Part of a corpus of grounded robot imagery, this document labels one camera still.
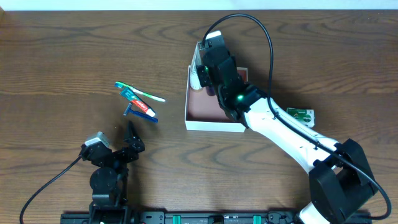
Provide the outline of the white box with pink interior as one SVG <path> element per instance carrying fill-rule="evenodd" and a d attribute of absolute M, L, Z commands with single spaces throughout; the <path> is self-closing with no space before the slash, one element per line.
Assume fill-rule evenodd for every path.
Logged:
<path fill-rule="evenodd" d="M 243 133 L 245 127 L 231 121 L 220 108 L 216 95 L 203 88 L 194 90 L 190 87 L 190 70 L 188 67 L 187 90 L 185 97 L 185 126 L 188 131 L 219 131 Z"/>

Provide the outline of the green Dettol soap bar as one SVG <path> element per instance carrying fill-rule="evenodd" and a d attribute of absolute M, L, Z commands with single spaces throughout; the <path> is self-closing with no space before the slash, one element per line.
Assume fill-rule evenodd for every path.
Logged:
<path fill-rule="evenodd" d="M 314 110 L 287 108 L 286 112 L 309 128 L 313 128 L 315 125 Z"/>

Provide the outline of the blue liquid foam pump bottle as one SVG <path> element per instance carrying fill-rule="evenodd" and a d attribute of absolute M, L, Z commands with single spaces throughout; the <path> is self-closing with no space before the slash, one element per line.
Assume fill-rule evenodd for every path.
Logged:
<path fill-rule="evenodd" d="M 215 96 L 216 95 L 216 93 L 214 91 L 214 88 L 212 86 L 207 86 L 206 87 L 206 92 L 207 92 L 208 96 Z"/>

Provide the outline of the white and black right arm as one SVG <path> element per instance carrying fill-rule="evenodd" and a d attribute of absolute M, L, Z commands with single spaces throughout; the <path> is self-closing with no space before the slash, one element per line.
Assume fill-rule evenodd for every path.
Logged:
<path fill-rule="evenodd" d="M 301 223 L 369 218 L 358 210 L 380 190 L 356 141 L 340 143 L 299 123 L 270 95 L 243 80 L 223 44 L 198 44 L 192 62 L 196 83 L 214 90 L 229 119 L 270 139 L 308 174 L 311 202 L 298 214 Z"/>

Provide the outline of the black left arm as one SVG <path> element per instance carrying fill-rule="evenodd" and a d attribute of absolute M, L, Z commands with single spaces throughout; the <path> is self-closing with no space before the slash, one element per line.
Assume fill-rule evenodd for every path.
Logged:
<path fill-rule="evenodd" d="M 90 177 L 93 201 L 89 223 L 139 223 L 136 213 L 127 206 L 127 165 L 138 160 L 145 145 L 132 121 L 127 124 L 124 142 L 126 146 L 112 151 L 109 139 L 98 132 L 81 146 L 81 159 L 98 167 Z"/>

